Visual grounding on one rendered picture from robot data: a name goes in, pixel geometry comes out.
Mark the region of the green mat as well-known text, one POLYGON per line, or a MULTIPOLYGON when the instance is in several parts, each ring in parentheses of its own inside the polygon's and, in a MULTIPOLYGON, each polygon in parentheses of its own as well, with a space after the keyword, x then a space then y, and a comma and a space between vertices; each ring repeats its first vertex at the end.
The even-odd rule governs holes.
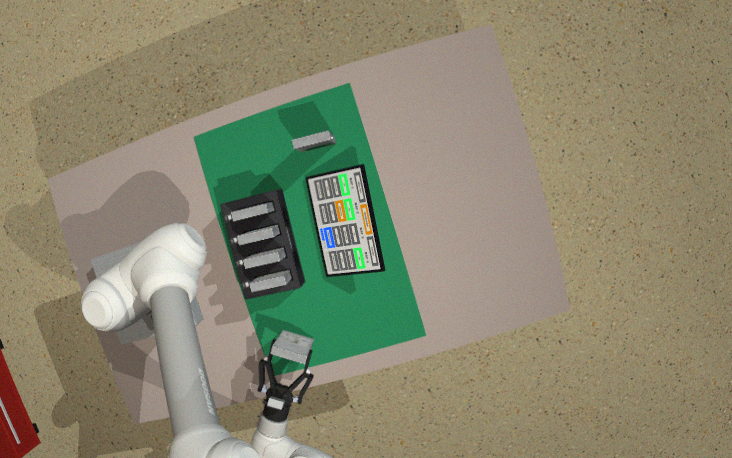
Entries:
POLYGON ((283 190, 305 283, 244 298, 265 356, 282 330, 314 338, 308 367, 426 336, 350 83, 194 140, 241 291, 220 204, 283 190), (324 131, 336 144, 293 149, 293 139, 324 131), (305 177, 359 164, 365 165, 386 271, 326 277, 305 177))

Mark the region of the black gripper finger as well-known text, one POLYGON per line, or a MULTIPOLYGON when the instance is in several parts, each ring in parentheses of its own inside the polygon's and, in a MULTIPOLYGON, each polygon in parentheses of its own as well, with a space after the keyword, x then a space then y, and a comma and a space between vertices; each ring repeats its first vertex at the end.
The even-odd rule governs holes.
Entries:
POLYGON ((293 402, 298 402, 298 404, 301 404, 301 403, 302 403, 302 400, 303 400, 303 396, 304 396, 304 394, 305 394, 306 390, 308 389, 308 387, 309 387, 309 385, 310 385, 310 383, 312 382, 312 380, 313 380, 313 377, 314 377, 314 375, 310 373, 310 372, 311 372, 311 369, 310 369, 310 368, 308 367, 308 365, 309 365, 309 360, 310 360, 310 357, 311 357, 311 353, 312 353, 312 350, 310 350, 310 351, 309 351, 309 353, 308 353, 307 361, 306 361, 306 364, 305 364, 305 368, 304 368, 304 372, 303 372, 304 374, 302 373, 302 374, 301 374, 301 375, 300 375, 300 376, 299 376, 299 377, 298 377, 298 378, 297 378, 297 379, 296 379, 296 380, 295 380, 295 381, 294 381, 294 382, 293 382, 293 383, 292 383, 292 384, 291 384, 291 385, 289 386, 289 389, 288 389, 288 390, 287 390, 287 391, 286 391, 286 392, 285 392, 285 393, 284 393, 284 394, 282 395, 281 399, 286 399, 286 398, 287 398, 287 396, 288 396, 288 395, 289 395, 289 394, 290 394, 290 393, 291 393, 291 392, 292 392, 292 391, 293 391, 293 390, 294 390, 294 389, 295 389, 295 388, 296 388, 296 387, 297 387, 297 386, 298 386, 298 385, 299 385, 299 384, 300 384, 300 383, 301 383, 301 382, 302 382, 302 381, 303 381, 303 380, 304 380, 305 378, 308 378, 308 380, 307 380, 307 381, 306 381, 306 383, 305 383, 306 385, 304 384, 304 386, 303 386, 302 390, 300 391, 300 394, 299 394, 299 395, 297 395, 296 397, 293 397, 293 402))
POLYGON ((262 391, 264 393, 266 393, 266 391, 268 390, 268 389, 266 389, 266 385, 265 385, 265 366, 266 366, 273 397, 277 397, 277 391, 275 388, 275 384, 277 384, 277 380, 275 378, 272 363, 271 363, 272 356, 273 356, 271 354, 271 348, 275 341, 276 341, 276 339, 273 339, 273 341, 271 343, 269 355, 266 355, 264 360, 261 359, 259 362, 259 387, 257 389, 258 392, 262 391), (263 366, 263 365, 265 365, 265 366, 263 366))

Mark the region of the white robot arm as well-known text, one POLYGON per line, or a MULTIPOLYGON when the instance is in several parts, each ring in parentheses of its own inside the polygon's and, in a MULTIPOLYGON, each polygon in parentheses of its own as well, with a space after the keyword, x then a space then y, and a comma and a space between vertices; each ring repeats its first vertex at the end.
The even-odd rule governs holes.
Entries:
POLYGON ((220 426, 190 304, 206 254, 193 227, 166 225, 91 281, 81 299, 97 330, 121 331, 140 317, 154 330, 174 436, 169 458, 332 458, 286 435, 288 417, 276 422, 262 411, 255 449, 220 426))

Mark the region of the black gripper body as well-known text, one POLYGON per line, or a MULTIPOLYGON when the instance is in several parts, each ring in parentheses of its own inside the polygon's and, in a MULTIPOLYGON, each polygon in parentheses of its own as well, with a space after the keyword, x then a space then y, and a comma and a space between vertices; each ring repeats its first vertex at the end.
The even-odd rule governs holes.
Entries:
MULTIPOLYGON (((276 388, 276 391, 277 391, 277 397, 276 398, 280 398, 280 399, 281 399, 282 395, 289 389, 288 386, 282 385, 280 383, 275 384, 275 388, 276 388)), ((271 387, 270 387, 269 390, 266 391, 266 396, 267 396, 266 397, 267 400, 269 400, 269 398, 271 396, 273 397, 271 387)), ((288 417, 290 405, 293 402, 293 394, 290 393, 287 396, 287 398, 284 399, 284 400, 285 400, 285 403, 284 403, 284 406, 283 406, 284 409, 282 411, 275 410, 275 409, 272 409, 272 408, 268 408, 265 405, 264 406, 264 410, 263 410, 263 415, 267 419, 272 420, 272 421, 276 421, 276 422, 285 421, 287 419, 287 417, 288 417)))

